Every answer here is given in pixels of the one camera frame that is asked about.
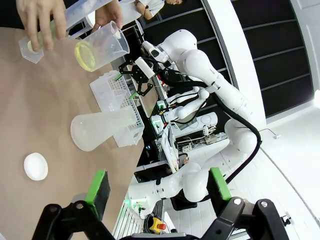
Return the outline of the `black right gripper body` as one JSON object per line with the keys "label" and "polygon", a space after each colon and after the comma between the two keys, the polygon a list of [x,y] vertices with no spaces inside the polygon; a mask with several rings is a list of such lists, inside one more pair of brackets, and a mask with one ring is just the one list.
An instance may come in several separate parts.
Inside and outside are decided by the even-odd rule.
{"label": "black right gripper body", "polygon": [[137,83],[147,82],[154,76],[154,71],[147,65],[140,68],[138,65],[133,65],[133,69],[136,71],[134,76],[131,76]]}

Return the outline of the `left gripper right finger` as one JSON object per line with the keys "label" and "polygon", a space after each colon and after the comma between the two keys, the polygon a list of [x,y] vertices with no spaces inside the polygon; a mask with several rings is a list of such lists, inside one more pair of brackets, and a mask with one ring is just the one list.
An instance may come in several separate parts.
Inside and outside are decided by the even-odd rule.
{"label": "left gripper right finger", "polygon": [[267,198],[251,203],[232,196],[217,167],[208,171],[207,191],[216,219],[204,233],[203,240],[228,240],[235,229],[243,229],[251,240],[288,240],[283,221]]}

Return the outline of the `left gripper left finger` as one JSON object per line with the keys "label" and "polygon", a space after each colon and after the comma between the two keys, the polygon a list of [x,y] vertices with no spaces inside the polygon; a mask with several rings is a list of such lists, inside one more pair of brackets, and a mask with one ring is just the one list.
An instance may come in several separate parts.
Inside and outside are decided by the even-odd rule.
{"label": "left gripper left finger", "polygon": [[84,200],[44,207],[32,239],[70,240],[74,233],[84,233],[88,240],[110,240],[112,234],[102,223],[110,191],[108,172],[98,170]]}

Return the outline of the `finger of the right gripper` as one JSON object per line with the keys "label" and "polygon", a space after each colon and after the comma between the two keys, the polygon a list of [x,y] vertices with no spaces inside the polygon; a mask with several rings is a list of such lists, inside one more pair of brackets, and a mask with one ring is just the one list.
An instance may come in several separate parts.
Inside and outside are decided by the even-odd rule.
{"label": "finger of the right gripper", "polygon": [[119,74],[118,76],[114,79],[114,81],[118,81],[122,76],[124,75],[130,75],[131,77],[133,77],[137,71],[134,70],[133,68],[134,66],[134,62],[132,59],[129,59],[129,60],[126,60],[124,63],[122,63],[119,67],[118,67],[118,70],[119,70]]}
{"label": "finger of the right gripper", "polygon": [[153,84],[150,81],[139,81],[136,82],[132,80],[133,84],[133,93],[129,97],[129,99],[134,99],[135,97],[145,97],[148,92],[153,88]]}

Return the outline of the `person's left hand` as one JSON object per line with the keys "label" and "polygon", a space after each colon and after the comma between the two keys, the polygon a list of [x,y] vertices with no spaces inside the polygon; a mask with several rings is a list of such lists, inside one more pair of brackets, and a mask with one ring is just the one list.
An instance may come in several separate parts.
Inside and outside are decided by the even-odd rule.
{"label": "person's left hand", "polygon": [[124,17],[118,0],[112,0],[95,11],[95,23],[91,32],[96,32],[111,21],[116,23],[118,29],[122,29]]}

